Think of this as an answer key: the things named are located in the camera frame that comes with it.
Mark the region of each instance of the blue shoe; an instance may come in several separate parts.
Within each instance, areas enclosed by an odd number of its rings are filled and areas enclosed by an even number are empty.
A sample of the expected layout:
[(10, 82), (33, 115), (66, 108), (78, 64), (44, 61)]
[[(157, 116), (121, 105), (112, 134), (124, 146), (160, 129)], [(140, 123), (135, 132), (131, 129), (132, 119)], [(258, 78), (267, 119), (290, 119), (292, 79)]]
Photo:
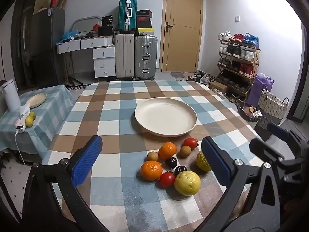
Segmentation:
[(249, 33), (246, 33), (244, 35), (244, 39), (243, 39), (243, 43), (244, 44), (247, 44), (248, 43), (248, 40), (250, 40), (250, 38), (253, 37), (253, 35), (249, 34)]
[(248, 40), (248, 44), (254, 45), (257, 49), (259, 49), (259, 38), (256, 36), (252, 36), (249, 40)]

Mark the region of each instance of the silver suitcase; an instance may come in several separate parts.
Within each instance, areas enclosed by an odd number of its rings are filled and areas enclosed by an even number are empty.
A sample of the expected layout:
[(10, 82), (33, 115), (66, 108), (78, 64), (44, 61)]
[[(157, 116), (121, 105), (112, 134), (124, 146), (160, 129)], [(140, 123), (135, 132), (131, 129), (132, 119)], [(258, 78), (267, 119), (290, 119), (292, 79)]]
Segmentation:
[(154, 80), (157, 65), (158, 39), (155, 36), (135, 37), (134, 72), (136, 80)]
[(134, 77), (134, 34), (115, 36), (115, 67), (117, 78)]

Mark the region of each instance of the checkered tablecloth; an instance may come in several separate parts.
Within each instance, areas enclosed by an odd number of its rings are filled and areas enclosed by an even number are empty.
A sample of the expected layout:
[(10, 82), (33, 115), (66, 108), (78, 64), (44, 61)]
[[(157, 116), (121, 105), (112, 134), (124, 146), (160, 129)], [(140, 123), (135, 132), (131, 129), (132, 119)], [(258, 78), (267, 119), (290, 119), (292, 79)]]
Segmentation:
[[(46, 100), (40, 106), (33, 108), (36, 119), (32, 127), (27, 127), (24, 133), (16, 136), (20, 151), (45, 157), (54, 135), (61, 127), (67, 114), (71, 111), (75, 100), (63, 85), (26, 92), (20, 96), (21, 105), (38, 93), (46, 93)], [(4, 149), (17, 150), (15, 144), (15, 122), (20, 119), (19, 109), (8, 110), (0, 119), (0, 151)]]
[[(137, 105), (154, 97), (169, 97), (189, 104), (197, 113), (194, 129), (177, 138), (163, 138), (146, 132), (135, 120)], [(195, 165), (196, 149), (188, 158), (177, 158), (178, 165), (197, 172), (202, 181), (191, 197), (179, 195), (173, 187), (162, 189), (146, 182), (139, 173), (147, 153), (158, 151), (167, 141), (177, 149), (185, 138), (201, 140), (210, 135), (233, 159), (260, 166), (249, 151), (253, 129), (231, 104), (208, 87), (186, 81), (125, 81), (94, 83), (86, 88), (53, 139), (43, 164), (55, 164), (82, 148), (93, 134), (100, 135), (103, 149), (83, 185), (78, 187), (85, 202), (111, 232), (193, 231), (218, 202), (224, 187), (212, 172)], [(64, 214), (72, 216), (54, 189)]]

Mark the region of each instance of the white plate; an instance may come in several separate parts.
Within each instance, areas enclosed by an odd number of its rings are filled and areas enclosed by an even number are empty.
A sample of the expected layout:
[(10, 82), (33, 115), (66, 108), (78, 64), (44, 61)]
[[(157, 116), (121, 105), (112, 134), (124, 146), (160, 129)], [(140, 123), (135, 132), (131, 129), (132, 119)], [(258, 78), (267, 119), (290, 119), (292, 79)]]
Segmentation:
[(137, 122), (149, 132), (163, 137), (177, 137), (191, 131), (197, 115), (188, 104), (170, 98), (152, 98), (135, 109)]
[(39, 93), (28, 99), (27, 104), (30, 104), (30, 108), (35, 108), (42, 104), (46, 100), (46, 93)]

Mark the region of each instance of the charging cable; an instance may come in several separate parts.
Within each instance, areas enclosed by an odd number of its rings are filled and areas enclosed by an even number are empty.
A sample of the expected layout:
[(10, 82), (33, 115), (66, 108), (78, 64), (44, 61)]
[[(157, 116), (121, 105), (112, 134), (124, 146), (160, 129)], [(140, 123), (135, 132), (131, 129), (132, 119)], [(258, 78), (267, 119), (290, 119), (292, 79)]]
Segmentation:
[(18, 151), (19, 151), (19, 153), (20, 153), (20, 150), (19, 150), (19, 148), (18, 148), (17, 141), (16, 141), (16, 135), (17, 135), (17, 134), (18, 134), (18, 131), (16, 131), (16, 133), (15, 133), (15, 143), (16, 143), (17, 149), (18, 149)]

